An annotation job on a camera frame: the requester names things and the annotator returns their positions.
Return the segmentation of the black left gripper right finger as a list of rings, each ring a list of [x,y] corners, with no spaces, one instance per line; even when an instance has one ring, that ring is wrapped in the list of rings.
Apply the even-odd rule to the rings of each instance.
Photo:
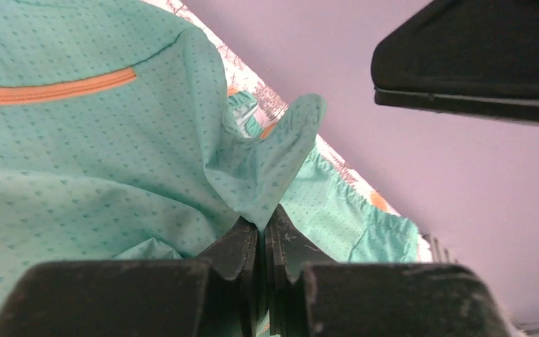
[[[282,207],[265,229],[269,328],[278,336],[508,336],[488,287],[441,263],[339,263]]]

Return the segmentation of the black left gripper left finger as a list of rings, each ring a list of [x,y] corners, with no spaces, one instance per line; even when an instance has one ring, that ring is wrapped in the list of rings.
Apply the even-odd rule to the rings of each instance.
[[[35,265],[0,309],[0,336],[252,336],[257,246],[240,218],[193,258]]]

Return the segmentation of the orange and teal jacket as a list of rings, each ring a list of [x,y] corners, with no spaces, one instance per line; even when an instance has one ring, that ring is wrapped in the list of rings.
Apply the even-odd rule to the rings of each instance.
[[[372,205],[317,148],[326,112],[273,130],[229,94],[206,33],[144,1],[0,1],[0,306],[47,260],[197,255],[282,205],[340,262],[414,262],[414,223]]]

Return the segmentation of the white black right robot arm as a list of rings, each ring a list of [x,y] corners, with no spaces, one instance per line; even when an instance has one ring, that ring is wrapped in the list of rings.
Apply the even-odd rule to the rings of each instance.
[[[539,123],[539,1],[432,1],[371,76],[378,105]]]

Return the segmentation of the floral patterned table cloth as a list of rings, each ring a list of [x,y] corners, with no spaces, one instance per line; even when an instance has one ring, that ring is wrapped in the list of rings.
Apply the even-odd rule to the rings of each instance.
[[[217,48],[225,68],[229,103],[241,132],[264,138],[287,103],[182,1],[153,1],[201,28]],[[433,260],[418,227],[399,214],[321,137],[289,187],[282,206],[295,227],[341,262]]]

